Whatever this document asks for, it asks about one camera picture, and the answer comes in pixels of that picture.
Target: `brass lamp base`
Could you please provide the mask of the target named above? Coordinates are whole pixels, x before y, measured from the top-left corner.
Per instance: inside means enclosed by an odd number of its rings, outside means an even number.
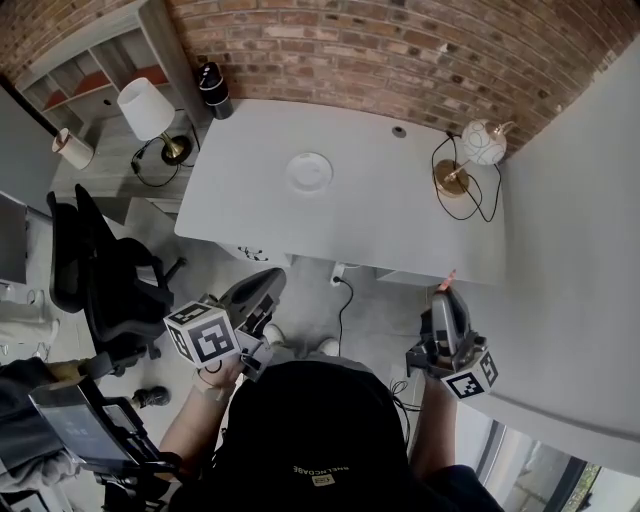
[[[168,165],[181,164],[191,154],[191,141],[184,135],[169,137],[166,132],[160,134],[164,141],[162,160]]]
[[[454,161],[446,159],[440,160],[436,164],[436,168],[434,170],[436,187],[438,187],[438,190],[447,197],[460,197],[461,195],[466,194],[465,189],[469,189],[469,175],[464,169],[458,172],[458,179],[454,178],[450,181],[446,180],[447,176],[449,176],[455,169]]]

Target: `shoe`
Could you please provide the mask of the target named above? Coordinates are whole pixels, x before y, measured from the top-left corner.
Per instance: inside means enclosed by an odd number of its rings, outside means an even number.
[[[57,318],[51,322],[51,336],[49,336],[49,341],[47,343],[49,343],[49,345],[51,345],[56,338],[58,337],[58,332],[60,332],[60,320],[58,320]]]
[[[171,401],[171,395],[164,386],[155,386],[151,389],[139,389],[133,394],[133,400],[143,409],[151,405],[167,405]]]
[[[320,352],[325,356],[338,357],[340,355],[340,342],[335,338],[327,338],[320,343],[316,352]]]
[[[267,343],[269,343],[269,346],[284,345],[284,334],[282,334],[280,327],[275,324],[269,324],[265,326],[264,330],[262,331],[262,335],[267,340]]]

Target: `toilet paper roll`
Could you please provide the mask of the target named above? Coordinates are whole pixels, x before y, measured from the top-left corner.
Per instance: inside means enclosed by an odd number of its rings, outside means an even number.
[[[82,139],[72,134],[68,128],[63,128],[54,137],[51,149],[60,153],[76,169],[84,169],[93,158],[93,148]]]

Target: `hand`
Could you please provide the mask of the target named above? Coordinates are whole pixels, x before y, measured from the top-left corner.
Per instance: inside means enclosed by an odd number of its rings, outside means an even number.
[[[244,363],[240,361],[240,356],[233,355],[216,361],[198,370],[200,377],[207,384],[216,388],[230,388],[235,386],[236,380],[244,368]]]

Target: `white saucer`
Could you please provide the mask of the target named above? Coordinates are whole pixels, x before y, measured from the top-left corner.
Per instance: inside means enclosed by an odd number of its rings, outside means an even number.
[[[285,170],[287,183],[296,192],[316,194],[325,190],[333,179],[329,160],[318,153],[302,153],[294,157]]]

